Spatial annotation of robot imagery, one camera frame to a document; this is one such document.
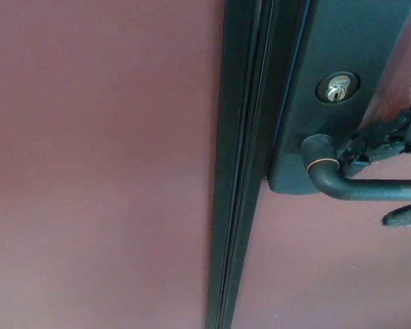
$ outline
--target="door lever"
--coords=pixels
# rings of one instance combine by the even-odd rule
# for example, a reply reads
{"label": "door lever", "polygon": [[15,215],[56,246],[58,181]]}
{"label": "door lever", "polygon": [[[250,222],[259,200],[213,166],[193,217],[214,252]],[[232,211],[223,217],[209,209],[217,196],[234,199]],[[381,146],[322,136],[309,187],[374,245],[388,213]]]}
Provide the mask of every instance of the door lever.
{"label": "door lever", "polygon": [[411,201],[411,180],[351,179],[373,161],[404,153],[411,153],[411,110],[358,131],[340,156],[335,140],[326,134],[312,135],[301,144],[312,183],[326,195],[343,200]]}

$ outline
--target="door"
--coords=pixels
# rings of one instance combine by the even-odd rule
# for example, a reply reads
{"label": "door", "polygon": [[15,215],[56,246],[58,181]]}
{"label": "door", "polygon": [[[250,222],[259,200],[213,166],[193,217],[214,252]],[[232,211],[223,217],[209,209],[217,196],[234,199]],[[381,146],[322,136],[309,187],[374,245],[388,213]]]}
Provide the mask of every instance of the door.
{"label": "door", "polygon": [[[219,328],[411,328],[411,228],[381,224],[411,200],[404,193],[392,201],[320,193],[306,173],[299,177],[303,160],[290,151],[289,137],[298,132],[302,141],[329,130],[317,127],[325,115],[323,123],[352,138],[410,107],[411,1],[295,2],[263,1],[256,13],[261,59],[247,69],[256,91],[246,94],[249,131],[234,183],[239,203],[229,220]],[[359,86],[349,99],[329,103],[329,86],[318,95],[311,75],[320,85],[346,75]],[[304,84],[309,91],[301,91]],[[411,180],[411,154],[374,161],[354,178]]]}
{"label": "door", "polygon": [[0,0],[0,328],[202,328],[220,1]]}

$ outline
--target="painted surface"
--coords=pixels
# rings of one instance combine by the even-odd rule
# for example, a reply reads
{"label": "painted surface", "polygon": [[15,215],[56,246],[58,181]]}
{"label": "painted surface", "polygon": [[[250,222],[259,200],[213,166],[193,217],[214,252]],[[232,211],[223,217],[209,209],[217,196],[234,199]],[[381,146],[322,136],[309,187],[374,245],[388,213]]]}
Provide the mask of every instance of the painted surface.
{"label": "painted surface", "polygon": [[202,328],[223,3],[0,0],[0,328]]}
{"label": "painted surface", "polygon": [[[367,120],[411,103],[411,21]],[[364,178],[411,178],[411,156]],[[411,229],[379,221],[397,202],[289,196],[263,185],[233,329],[411,328]]]}

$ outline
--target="lever handle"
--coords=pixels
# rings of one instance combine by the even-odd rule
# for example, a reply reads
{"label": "lever handle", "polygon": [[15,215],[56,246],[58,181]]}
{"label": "lever handle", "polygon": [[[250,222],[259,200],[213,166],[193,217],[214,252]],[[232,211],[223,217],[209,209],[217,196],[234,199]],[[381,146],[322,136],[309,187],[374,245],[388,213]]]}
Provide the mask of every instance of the lever handle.
{"label": "lever handle", "polygon": [[411,180],[352,180],[340,172],[335,142],[316,134],[301,144],[306,172],[321,192],[335,199],[361,201],[411,201]]}

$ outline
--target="door hardware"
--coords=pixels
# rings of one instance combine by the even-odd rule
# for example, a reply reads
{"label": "door hardware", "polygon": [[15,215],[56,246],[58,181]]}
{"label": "door hardware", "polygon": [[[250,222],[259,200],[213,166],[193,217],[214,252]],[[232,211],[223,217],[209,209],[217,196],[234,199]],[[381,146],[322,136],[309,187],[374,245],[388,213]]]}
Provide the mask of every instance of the door hardware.
{"label": "door hardware", "polygon": [[301,144],[306,172],[321,192],[336,199],[411,201],[411,180],[351,179],[372,162],[411,154],[411,109],[358,130],[337,154],[335,140],[326,134],[312,135]]}
{"label": "door hardware", "polygon": [[339,103],[355,94],[359,79],[352,72],[335,72],[320,81],[316,96],[325,103]]}

